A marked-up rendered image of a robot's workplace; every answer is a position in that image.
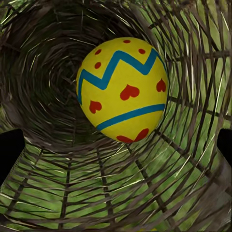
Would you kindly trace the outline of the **wicker basket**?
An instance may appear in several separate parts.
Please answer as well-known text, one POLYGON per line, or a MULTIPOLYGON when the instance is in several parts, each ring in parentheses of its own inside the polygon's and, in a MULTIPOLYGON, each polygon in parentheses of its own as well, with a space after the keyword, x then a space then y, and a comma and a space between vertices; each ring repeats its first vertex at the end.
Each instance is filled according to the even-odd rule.
MULTIPOLYGON (((197 211, 200 209, 203 209, 202 212, 198 215, 194 223, 191 225, 189 229, 187 229, 184 232, 198 232, 202 228, 204 228, 207 224, 209 226, 206 228, 204 232, 232 232, 232 220, 227 222, 225 225, 221 227, 222 222, 232 209, 232 167, 229 167, 228 175, 224 181, 219 179, 219 176, 221 176, 223 167, 225 162, 227 161, 224 157, 224 155, 221 155, 218 167, 216 170, 212 173, 211 167, 214 161, 214 158, 216 157, 217 153, 219 152, 219 149, 217 148, 217 140, 218 135, 220 132, 220 129, 222 129, 224 120, 229 120, 232 122, 232 116, 228 115, 228 106, 232 95, 232 0, 225 0, 228 4, 228 16, 225 12, 224 7, 221 4, 220 0, 216 1, 216 9, 217 9, 217 20, 218 20, 218 26, 213 18, 213 15, 209 9, 209 6, 206 2, 206 0, 201 0, 204 6, 204 14, 205 14, 205 21, 206 25, 204 24, 203 20, 201 19, 201 16, 198 13, 198 7, 197 7, 197 0, 159 0, 161 5, 158 5, 156 3, 156 0, 151 0, 154 8, 148 4, 146 0, 139 0, 141 5, 137 3, 135 0, 126 0, 127 4, 129 5, 130 9, 123 5, 124 0, 106 0, 107 2, 101 2, 99 0, 28 0, 25 3, 22 3, 22 5, 19 5, 17 8, 13 7, 12 5, 20 0, 0 0, 1 2, 4 2, 4 4, 0 7, 0 58, 2 57, 2 61, 0 63, 0 106, 2 107, 2 112, 4 114, 4 120, 0 117, 0 128, 3 130, 3 132, 7 132, 8 129, 5 127, 5 122, 8 125, 8 127, 11 130, 17 130, 21 129, 23 132, 23 136, 25 138, 25 144, 32 145, 38 149, 40 149, 39 154, 35 154, 30 152, 26 147, 24 147, 23 151, 21 152, 21 156, 26 158, 27 160, 23 160, 22 158, 16 159, 17 162, 20 162, 26 166, 31 167, 31 170, 22 168, 18 166, 16 163, 14 164, 14 167, 19 168, 26 173, 21 173, 15 170, 11 169, 11 173, 16 174, 20 178, 23 179, 23 181, 16 180, 12 178, 10 175, 8 175, 5 180, 12 181, 14 183, 19 184, 19 188, 13 189, 7 182, 3 182, 2 187, 6 188, 13 193, 15 193, 14 196, 10 196, 7 194, 4 194, 4 192, 0 191, 0 196, 11 199, 11 203, 9 206, 7 206, 5 203, 0 201, 0 206, 7 208, 6 212, 0 213, 0 232, 118 232, 121 228, 131 224, 135 223, 137 221, 142 220, 139 222, 139 224, 133 226, 132 228, 124 231, 124 232, 150 232, 152 229, 154 229, 156 226, 158 226, 161 222, 164 220, 167 220, 170 224, 170 227, 162 232, 181 232, 179 229, 179 226, 183 224, 185 221, 187 221, 191 216, 193 216, 197 211), (177 4, 176 4, 176 3, 177 4), (172 8, 171 11, 168 10, 168 8, 165 6, 168 5, 170 8, 172 8), (105 28, 101 28, 103 32, 96 31, 87 25, 96 27, 95 25, 83 22, 81 19, 81 22, 72 22, 70 20, 73 19, 79 19, 83 17, 89 17, 86 14, 72 14, 72 13, 62 13, 61 11, 70 10, 70 8, 65 9, 57 9, 56 7, 63 7, 63 6, 79 6, 82 9, 86 8, 98 15, 99 17, 103 18, 107 21, 105 28), (149 18, 152 21, 152 25, 146 21, 146 19, 143 16, 142 11, 140 10, 142 8, 146 11, 149 18), (163 15, 161 9, 166 13, 166 15, 163 15), (190 29, 188 29, 186 23, 184 22, 184 19, 182 18, 180 11, 183 11, 185 14, 188 22, 190 23, 190 29), (198 29, 195 26, 194 22, 190 18, 190 12, 193 14, 195 19, 198 22, 198 29), (7 12, 5 20, 2 22, 4 13, 7 12), (55 14, 56 22, 50 24, 49 26, 43 28, 42 30, 36 32, 33 26, 45 15, 49 14, 55 14), (216 29, 219 32, 220 35, 220 41, 221 41, 221 51, 218 49, 216 43, 214 42, 212 36, 210 35, 210 27, 209 27, 209 19, 208 16, 212 19, 212 22, 214 23, 216 29), (188 45, 184 36, 183 31, 179 28, 179 26, 176 23, 176 18, 181 24, 181 27, 184 27, 186 32, 188 33, 188 45), (228 50, 227 47, 225 47, 225 42, 223 38, 223 19, 227 25, 227 28, 229 30, 229 47, 228 50), (81 29, 61 29, 60 24, 61 23, 70 23, 70 24, 78 24, 82 28, 81 29), (175 35, 172 32, 170 23, 174 26, 178 41, 175 37, 175 35), (23 74, 26 58, 24 60, 23 66, 21 67, 21 60, 22 60, 22 53, 24 53, 23 47, 26 44, 29 44, 31 41, 36 39, 38 36, 40 36, 42 33, 48 31, 49 29, 52 29, 56 26, 59 26, 59 30, 50 35, 49 37, 46 37, 44 40, 42 40, 41 43, 39 43, 36 47, 34 47, 29 54, 27 55, 27 65, 25 70, 25 75, 23 74), (167 77, 168 80, 171 79, 171 71, 173 69, 174 63, 176 68, 177 79, 179 84, 179 93, 178 98, 172 97, 173 95, 173 89, 171 91, 171 84, 169 84, 169 90, 167 93, 167 101, 165 106, 165 116, 163 118, 162 123, 158 123, 157 128, 153 129, 151 134, 147 136, 149 138, 153 135, 152 139, 145 143, 143 146, 141 146, 138 150, 133 151, 130 146, 132 143, 125 143, 123 144, 120 141, 113 140, 107 136, 101 136, 99 139, 95 139, 94 141, 82 144, 81 142, 76 142, 74 140, 75 136, 81 136, 80 132, 85 132, 87 130, 85 129, 79 129, 77 128, 77 124, 86 124, 89 123, 91 125, 90 120, 87 119, 87 117, 82 117, 77 119, 78 114, 83 114, 83 110, 79 109, 79 101, 77 99, 76 95, 76 89, 75 87, 72 90, 67 89, 70 85, 76 85, 76 74, 78 72, 79 66, 82 63, 83 59, 86 58, 86 56, 83 56, 81 54, 74 54, 69 53, 69 48, 78 48, 78 50, 85 50, 87 52, 91 52, 93 47, 89 46, 86 42, 82 41, 81 38, 84 37, 88 40, 91 40, 96 43, 97 45, 100 45, 103 41, 111 40, 112 37, 105 31, 108 25, 112 25, 114 30, 117 33, 118 37, 134 37, 141 40, 144 40, 153 45, 155 49, 160 52, 159 44, 161 45, 162 50, 164 51, 164 57, 167 69, 167 77), (156 28, 159 34, 162 38, 162 44, 160 41, 157 41, 152 29, 156 28), (25 38, 27 36, 27 33, 30 29, 33 29, 34 34, 32 37, 25 41, 25 38), (203 36, 202 31, 205 33, 205 35, 208 38, 208 44, 209 44, 209 52, 204 52, 204 44, 203 44, 203 36), (197 50, 197 47, 194 42, 193 32, 195 33, 196 37, 199 40, 199 50, 197 50), (75 36, 80 37, 80 40, 76 40, 73 38, 64 38, 64 36, 75 36), (174 47, 173 40, 174 38, 175 42, 179 46, 180 56, 177 56, 177 51, 174 47), (49 47, 47 47, 42 53, 38 55, 38 57, 49 50, 47 54, 42 58, 41 61, 38 61, 38 57, 35 57, 35 53, 42 47, 42 45, 47 41, 51 39, 56 39, 49 47), (181 48, 180 40, 181 39, 184 43, 184 51, 181 48), (24 43, 23 43, 24 42, 24 43), (165 44, 167 44, 167 47, 170 52, 170 56, 168 56, 166 50, 165 50, 165 44), (54 50, 61 48, 60 51, 53 53, 54 50), (8 55, 7 61, 5 61, 5 55, 10 49, 10 53, 8 55), (9 73, 6 73, 6 67, 8 65, 10 56, 12 51, 12 60, 11 65, 9 69, 9 73), (58 59, 65 51, 67 51, 67 56, 63 57, 62 59, 58 59), (231 64, 231 72, 229 76, 229 80, 226 85, 226 91, 224 94, 224 98, 222 101, 220 112, 217 113, 217 102, 218 102, 218 96, 220 88, 218 88, 218 93, 216 93, 216 81, 215 81, 215 71, 217 67, 218 58, 223 58, 223 67, 222 67, 222 73, 221 73, 221 79, 220 84, 223 77, 223 72, 225 73, 225 63, 226 58, 230 57, 230 64, 231 64), (19 59, 18 68, 15 73, 12 73, 11 70, 15 68, 15 65, 17 63, 17 60, 19 59), (53 62, 51 63, 50 67, 47 67, 45 64, 50 62, 53 59, 53 62), (63 65, 63 61, 68 59, 69 63, 63 65), (212 74, 210 78, 209 86, 207 84, 207 65, 206 65, 206 59, 210 59, 211 61, 211 69, 212 74), (181 68, 182 68, 182 78, 181 82, 179 79, 179 70, 178 70, 178 62, 181 62, 181 68), (30 70, 33 65, 32 70, 32 76, 30 76, 30 70), (68 72, 66 76, 63 76, 60 74, 67 66, 71 65, 71 70, 68 72), (44 75, 42 66, 45 66, 48 68, 47 72, 44 75), (36 76, 35 73, 41 70, 41 77, 36 76), (47 73, 50 71, 50 80, 46 79, 47 73), (201 81, 202 81, 202 72, 204 71, 204 80, 205 80, 205 90, 206 90, 206 98, 204 107, 202 104, 202 93, 201 93, 201 81), (12 97, 12 91, 11 91, 11 85, 10 85, 10 79, 9 76, 11 75, 15 95, 17 97, 17 101, 12 97), (26 88, 27 91, 24 89, 24 82, 23 77, 26 77, 26 88), (58 81, 59 77, 63 78, 63 81, 60 85, 55 85, 58 81), (189 93, 188 93, 188 85, 187 85, 187 76, 189 78, 189 84, 190 84, 190 93, 191 93, 191 101, 189 102, 189 93), (8 79, 7 79, 8 78, 8 79), (34 93, 34 96, 38 102, 39 107, 41 108, 40 111, 37 111, 34 101, 29 93, 29 87, 34 86, 34 81, 37 78, 41 79, 41 84, 44 83, 44 86, 46 87, 46 81, 49 81, 51 86, 51 91, 53 92, 55 98, 49 94, 52 101, 50 101, 47 96, 44 94, 44 91, 42 91, 42 94, 46 97, 49 104, 44 103, 42 99, 37 95, 37 93, 34 93), (215 106, 214 110, 210 111, 208 110, 208 101, 210 97, 211 88, 214 88, 214 96, 215 96, 215 106), (23 91, 26 95, 26 98, 29 101, 29 104, 31 106, 28 106, 27 102, 22 96, 21 86, 23 88, 23 91), (62 91, 58 89, 58 87, 64 87, 62 91), (194 95, 194 89, 196 87, 196 98, 195 103, 193 104, 193 95, 194 95), (69 92, 69 96, 64 94, 63 91, 67 90, 69 92), (64 104, 59 96, 63 97, 66 100, 66 103, 64 104), (75 101, 75 103, 70 103, 69 100, 75 101), (176 108, 175 111, 170 118, 169 122, 167 122, 167 125, 165 126, 163 132, 160 132, 160 128, 163 126, 163 123, 168 116, 168 107, 171 101, 176 102, 176 108), (57 104, 57 102, 59 104, 57 104), (185 132, 185 135, 183 135, 183 138, 188 133, 188 140, 187 140, 187 148, 183 150, 180 146, 178 146, 174 141, 170 140, 169 137, 166 136, 167 128, 170 125, 171 121, 173 120, 173 125, 175 121, 175 117, 177 114, 178 106, 181 104, 181 110, 180 115, 178 119, 177 127, 179 127, 179 123, 181 120, 182 113, 185 109, 185 107, 189 107, 187 115, 186 115, 186 121, 189 116, 190 108, 193 108, 192 116, 190 124, 187 128, 187 131, 185 132), (28 109, 28 111, 32 114, 32 118, 28 117, 28 114, 24 108, 24 106, 28 109), (51 108, 52 107, 52 108, 51 108), (74 110, 66 110, 65 107, 74 107, 74 110), (41 113, 41 111, 45 111, 48 115, 50 115, 52 118, 56 119, 56 122, 60 121, 64 124, 67 124, 67 126, 57 125, 53 124, 49 121, 42 120, 37 115, 41 113), (194 136, 194 128, 195 123, 197 119, 198 113, 202 111, 202 118, 199 124, 199 130, 197 134, 197 139, 195 143, 194 150, 192 154, 188 154, 191 147, 192 138, 194 136), (69 115, 66 115, 65 113, 71 114, 71 112, 74 112, 74 117, 71 117, 69 115), (22 113, 28 120, 27 122, 24 121, 23 117, 21 116, 22 113), (198 160, 195 159, 195 155, 197 152, 198 143, 201 139, 200 135, 203 128, 204 118, 205 114, 208 113, 212 115, 212 118, 210 120, 210 126, 207 134, 207 138, 203 147, 203 150, 201 152, 201 155, 198 160), (214 117, 218 117, 217 127, 215 135, 212 137, 213 145, 210 153, 209 158, 209 164, 204 167, 200 164, 200 160, 205 153, 206 149, 212 142, 207 145, 210 131, 213 125, 214 117), (36 130, 35 128, 27 125, 28 122, 32 122, 44 130, 50 132, 49 134, 45 131, 38 128, 36 130), (52 125, 52 128, 49 128, 44 121, 50 125, 52 125), (67 134, 67 135, 73 135, 72 137, 72 143, 67 143, 63 141, 63 138, 53 136, 52 133, 57 134, 67 134), (159 135, 158 140, 153 144, 155 137, 159 135), (154 161, 154 159, 151 160, 150 163, 148 163, 145 167, 142 165, 143 162, 140 163, 138 160, 141 156, 143 156, 147 151, 154 149, 156 144, 160 142, 162 139, 164 139, 165 142, 167 142, 170 146, 174 148, 174 152, 171 154, 171 156, 167 159, 167 161, 159 168, 159 170, 153 174, 149 175, 146 172, 146 168, 154 161), (144 149, 144 151, 140 154, 137 154, 144 146, 147 147, 144 149), (123 149, 128 149, 130 155, 123 161, 115 162, 112 165, 103 167, 103 165, 115 154, 119 153, 123 149), (180 153, 180 157, 177 161, 172 163, 167 168, 166 165, 171 159, 171 157, 174 155, 174 153, 178 151, 180 153), (30 159, 25 155, 28 154, 32 158, 36 160, 34 163, 30 163, 30 159), (43 154, 56 154, 56 156, 48 156, 47 158, 43 157, 43 154), (84 156, 88 155, 94 155, 92 158, 86 158, 84 161, 79 161, 78 159, 84 159, 84 156), (171 166, 175 166, 176 163, 181 159, 181 157, 184 157, 186 159, 186 162, 182 164, 180 167, 176 168, 170 173, 167 173, 167 175, 159 180, 157 183, 153 184, 152 180, 158 177, 161 173, 163 173, 165 170, 167 170, 171 166), (66 158, 67 160, 55 160, 52 158, 66 158), (47 169, 41 169, 36 166, 37 162, 48 162, 56 167, 63 168, 66 172, 66 183, 61 182, 59 180, 53 179, 52 176, 46 176, 39 173, 34 172, 33 170, 42 171, 47 174, 53 175, 53 177, 59 177, 53 173, 50 173, 46 171, 47 169), (183 173, 181 176, 179 176, 177 179, 175 179, 171 184, 169 184, 167 187, 165 187, 162 191, 157 192, 157 188, 163 184, 168 178, 170 178, 173 174, 180 171, 187 163, 191 163, 193 167, 188 169, 185 173, 183 173), (78 170, 77 172, 90 172, 88 174, 85 174, 80 177, 76 177, 74 181, 71 181, 70 178, 70 171, 76 171, 75 169, 85 167, 90 164, 99 164, 99 167, 97 169, 89 169, 89 170, 78 170), (115 180, 111 183, 107 183, 105 178, 106 176, 113 176, 116 174, 123 173, 127 168, 129 168, 133 163, 137 164, 137 167, 139 167, 139 171, 136 174, 123 177, 122 179, 115 180), (74 165, 73 164, 77 164, 74 165), (201 171, 201 175, 198 177, 198 179, 187 186, 185 189, 182 189, 184 184, 189 179, 190 175, 194 171, 194 169, 197 168, 199 171, 201 171), (109 174, 105 174, 104 172, 112 170, 109 174), (128 190, 112 195, 111 193, 124 188, 125 186, 122 185, 118 188, 115 188, 113 190, 108 190, 109 187, 123 179, 126 179, 130 177, 129 180, 137 176, 139 173, 143 174, 143 179, 137 181, 135 185, 128 190), (92 177, 94 174, 100 174, 92 177), (179 179, 181 179, 185 174, 186 177, 183 179, 183 181, 180 183, 180 185, 177 187, 177 189, 174 191, 174 193, 171 195, 171 197, 163 202, 161 199, 161 196, 173 185, 175 184, 179 179), (29 184, 28 180, 34 180, 36 183, 43 183, 39 179, 36 179, 34 176, 39 176, 45 179, 48 179, 50 181, 55 182, 56 184, 60 184, 65 186, 65 188, 38 188, 36 186, 33 186, 29 184), (206 175, 208 177, 208 181, 202 184, 200 187, 198 187, 196 190, 195 187, 199 183, 199 181, 206 175), (91 180, 91 179, 97 179, 102 178, 102 184, 101 186, 97 188, 87 188, 89 185, 86 185, 81 188, 69 188, 73 185, 76 185, 78 183, 91 180), (211 187, 213 182, 218 186, 217 189, 215 189, 209 196, 207 196, 202 202, 200 202, 200 199, 204 196, 204 194, 207 192, 207 190, 211 187), (140 187, 144 186, 145 184, 148 185, 148 189, 145 190, 142 194, 135 196, 135 193, 140 189, 140 187), (21 194, 31 196, 33 198, 40 199, 37 196, 32 196, 30 194, 24 193, 24 188, 31 188, 31 189, 37 189, 40 191, 46 192, 47 190, 58 190, 58 191, 65 191, 64 196, 60 196, 63 198, 62 201, 62 208, 59 218, 15 218, 11 216, 12 211, 14 212, 23 212, 30 214, 31 212, 36 211, 23 211, 15 208, 15 205, 17 203, 27 203, 30 205, 34 205, 36 207, 43 208, 42 206, 36 205, 33 202, 27 202, 19 197, 21 194), (186 190, 188 193, 186 196, 179 201, 176 205, 174 205, 172 208, 167 210, 167 205, 173 202, 177 197, 179 197, 182 193, 184 193, 186 190), (68 194, 72 193, 74 191, 80 191, 80 190, 87 190, 84 193, 88 193, 90 191, 94 191, 97 189, 104 189, 103 193, 89 196, 86 199, 80 200, 78 202, 67 202, 69 199, 68 194), (111 204, 112 200, 119 198, 120 196, 124 195, 127 192, 130 192, 132 190, 136 189, 136 191, 132 192, 127 198, 124 200, 111 204), (194 191, 193 191, 194 190, 194 191), (224 205, 222 205, 220 208, 215 210, 214 212, 210 213, 210 211, 213 209, 217 201, 221 198, 223 193, 226 192, 231 196, 231 200, 224 205), (148 200, 146 203, 143 203, 141 205, 135 206, 140 201, 142 201, 146 196, 148 196, 150 193, 153 194, 153 197, 148 200), (195 202, 192 204, 188 212, 177 222, 174 221, 174 216, 177 214, 177 212, 181 209, 183 204, 187 203, 191 198, 193 198, 195 195, 198 195, 195 202), (100 199, 97 202, 86 202, 86 200, 93 199, 99 196, 105 196, 105 198, 100 199), (127 206, 125 206, 122 210, 120 210, 117 213, 113 213, 113 209, 119 207, 123 203, 134 199, 132 202, 130 202, 127 206), (156 209, 150 210, 148 212, 142 213, 148 206, 150 206, 154 201, 157 201, 159 207, 156 209), (65 215, 84 210, 96 205, 99 205, 101 203, 106 203, 107 207, 101 208, 99 210, 95 210, 92 213, 80 216, 80 217, 65 217, 65 215), (70 211, 68 213, 66 212, 66 207, 70 205, 78 205, 78 204, 88 204, 86 206, 77 208, 73 211, 70 211), (108 211, 108 215, 104 217, 88 217, 90 215, 94 215, 99 212, 108 211), (146 223, 149 219, 151 219, 155 214, 157 214, 159 211, 162 211, 163 214, 158 217, 158 219, 146 223), (141 214, 142 213, 142 214, 141 214), (122 220, 116 223, 116 219, 121 216, 125 216, 122 220), (47 228, 44 226, 41 226, 39 224, 54 224, 58 223, 58 229, 52 229, 47 228), (64 223, 82 223, 74 228, 71 229, 64 229, 64 223), (102 229, 89 229, 88 227, 92 227, 101 223, 110 223, 108 227, 102 228, 102 229), (27 228, 31 228, 31 230, 16 230, 9 227, 6 227, 6 224, 18 224, 25 226, 27 228)), ((230 125, 229 130, 232 130, 232 124, 230 125)))

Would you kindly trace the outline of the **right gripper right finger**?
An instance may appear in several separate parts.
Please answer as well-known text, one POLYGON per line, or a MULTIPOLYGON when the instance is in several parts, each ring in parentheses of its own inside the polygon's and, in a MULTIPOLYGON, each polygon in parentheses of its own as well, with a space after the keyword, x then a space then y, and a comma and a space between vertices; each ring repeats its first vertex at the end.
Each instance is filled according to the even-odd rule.
POLYGON ((217 148, 232 167, 232 130, 220 129, 217 138, 217 148))

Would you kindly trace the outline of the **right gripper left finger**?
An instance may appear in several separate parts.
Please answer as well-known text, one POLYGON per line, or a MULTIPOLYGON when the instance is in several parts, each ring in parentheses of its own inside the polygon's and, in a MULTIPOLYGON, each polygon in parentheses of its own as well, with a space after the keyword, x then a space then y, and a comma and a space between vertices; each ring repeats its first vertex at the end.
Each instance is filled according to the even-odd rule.
POLYGON ((24 159, 20 154, 25 147, 25 138, 21 129, 0 133, 0 187, 8 176, 16 159, 24 159))

